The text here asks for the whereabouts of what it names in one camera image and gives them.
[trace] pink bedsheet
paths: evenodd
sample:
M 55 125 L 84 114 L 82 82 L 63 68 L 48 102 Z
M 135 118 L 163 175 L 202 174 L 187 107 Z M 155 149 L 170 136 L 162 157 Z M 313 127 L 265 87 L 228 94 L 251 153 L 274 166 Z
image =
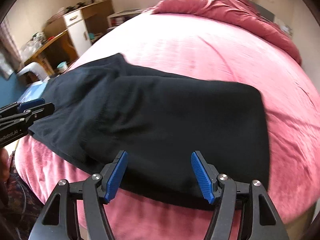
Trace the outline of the pink bedsheet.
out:
M 161 0 L 147 11 L 197 15 L 242 27 L 283 49 L 301 65 L 298 48 L 289 37 L 278 25 L 265 21 L 247 0 Z
M 212 19 L 141 14 L 100 39 L 72 68 L 117 52 L 132 64 L 256 87 L 267 112 L 271 150 L 268 192 L 284 223 L 320 197 L 320 97 L 285 51 L 247 30 Z M 73 182 L 88 176 L 30 136 L 19 142 L 16 166 L 42 202 L 59 179 Z M 212 215 L 124 190 L 118 191 L 106 212 L 118 240 L 200 240 Z M 81 205 L 78 214 L 85 225 Z

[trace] blue wall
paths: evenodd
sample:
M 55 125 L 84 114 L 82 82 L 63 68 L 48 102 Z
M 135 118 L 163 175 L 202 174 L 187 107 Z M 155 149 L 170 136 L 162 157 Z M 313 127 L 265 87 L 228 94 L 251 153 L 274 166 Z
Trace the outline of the blue wall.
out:
M 0 107 L 17 101 L 25 90 L 26 87 L 19 82 L 15 73 L 8 80 L 0 76 Z

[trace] cable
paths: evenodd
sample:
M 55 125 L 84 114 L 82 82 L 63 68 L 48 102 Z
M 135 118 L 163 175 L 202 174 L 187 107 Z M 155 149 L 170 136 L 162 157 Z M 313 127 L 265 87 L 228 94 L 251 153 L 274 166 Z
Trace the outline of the cable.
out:
M 16 176 L 14 176 L 12 173 L 10 173 L 10 175 L 12 177 L 14 177 L 16 179 L 16 181 L 18 182 L 18 184 L 20 185 L 22 191 L 23 191 L 23 196 L 24 196 L 24 203 L 23 203 L 23 210 L 22 210 L 22 214 L 21 214 L 21 218 L 20 218 L 20 221 L 18 222 L 17 224 L 17 227 L 20 225 L 20 223 L 22 222 L 23 218 L 24 218 L 24 215 L 25 215 L 25 212 L 26 212 L 26 208 L 27 208 L 27 194 L 22 186 L 22 184 L 20 183 L 20 181 L 17 179 Z
M 15 230 L 16 230 L 16 232 L 17 232 L 17 235 L 18 235 L 19 239 L 22 240 L 22 239 L 21 239 L 21 235 L 20 235 L 19 228 L 15 227 Z

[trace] black cloth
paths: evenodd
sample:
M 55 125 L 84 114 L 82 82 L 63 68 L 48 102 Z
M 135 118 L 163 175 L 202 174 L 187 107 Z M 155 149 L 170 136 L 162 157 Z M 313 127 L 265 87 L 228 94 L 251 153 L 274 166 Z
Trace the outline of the black cloth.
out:
M 55 112 L 30 127 L 33 137 L 90 174 L 127 151 L 124 189 L 208 208 L 191 167 L 195 150 L 236 181 L 268 186 L 265 112 L 249 85 L 134 66 L 116 54 L 49 80 L 43 98 Z

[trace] metal screw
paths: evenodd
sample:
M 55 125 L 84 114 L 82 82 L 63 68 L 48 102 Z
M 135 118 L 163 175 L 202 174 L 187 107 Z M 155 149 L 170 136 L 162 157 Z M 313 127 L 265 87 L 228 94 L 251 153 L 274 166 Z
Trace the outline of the metal screw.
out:
M 255 185 L 256 187 L 259 187 L 259 186 L 261 185 L 261 182 L 258 181 L 257 179 L 254 179 L 254 180 L 252 181 L 252 184 Z
M 219 174 L 218 178 L 220 180 L 227 180 L 228 179 L 228 176 L 226 174 Z
M 59 182 L 58 182 L 58 184 L 59 184 L 60 186 L 63 186 L 63 185 L 65 185 L 66 183 L 67 183 L 67 181 L 66 181 L 65 179 L 59 180 Z
M 98 174 L 98 173 L 96 173 L 96 174 L 93 174 L 93 175 L 91 176 L 91 178 L 94 179 L 94 180 L 97 180 L 97 179 L 100 179 L 100 178 L 101 178 L 101 175 Z

